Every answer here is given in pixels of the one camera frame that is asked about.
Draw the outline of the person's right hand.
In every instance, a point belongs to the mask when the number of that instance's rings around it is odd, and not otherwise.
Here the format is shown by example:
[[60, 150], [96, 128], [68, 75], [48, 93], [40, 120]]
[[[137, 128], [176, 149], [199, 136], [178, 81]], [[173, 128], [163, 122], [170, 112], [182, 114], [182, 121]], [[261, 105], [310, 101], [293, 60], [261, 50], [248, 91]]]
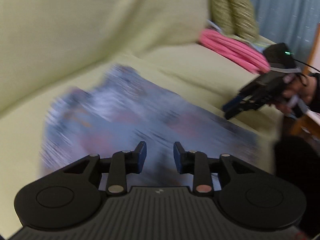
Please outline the person's right hand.
[[299, 96], [311, 111], [319, 113], [319, 73], [307, 76], [306, 86], [299, 80], [293, 81], [282, 93], [285, 99], [290, 99], [294, 95]]

